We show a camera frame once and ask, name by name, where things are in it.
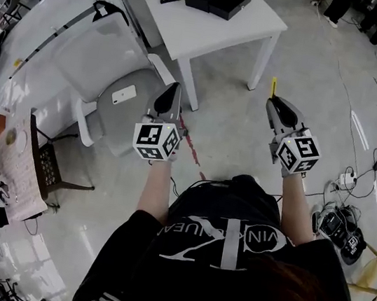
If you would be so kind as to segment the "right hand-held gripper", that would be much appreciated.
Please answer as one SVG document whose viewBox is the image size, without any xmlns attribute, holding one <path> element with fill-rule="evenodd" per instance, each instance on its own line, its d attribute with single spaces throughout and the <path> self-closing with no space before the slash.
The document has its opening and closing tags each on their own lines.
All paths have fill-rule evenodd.
<svg viewBox="0 0 377 301">
<path fill-rule="evenodd" d="M 269 98 L 266 113 L 274 135 L 278 131 L 290 132 L 276 136 L 270 143 L 273 162 L 280 162 L 288 174 L 309 172 L 321 158 L 316 136 L 309 128 L 303 128 L 304 116 L 285 98 Z"/>
</svg>

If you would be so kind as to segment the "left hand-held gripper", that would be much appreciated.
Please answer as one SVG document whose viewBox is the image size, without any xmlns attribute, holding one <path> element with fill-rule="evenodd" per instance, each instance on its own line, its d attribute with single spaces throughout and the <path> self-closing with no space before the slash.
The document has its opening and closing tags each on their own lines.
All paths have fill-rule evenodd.
<svg viewBox="0 0 377 301">
<path fill-rule="evenodd" d="M 135 124 L 132 147 L 143 160 L 173 161 L 187 129 L 181 124 L 182 86 L 175 82 L 149 100 L 142 121 Z"/>
</svg>

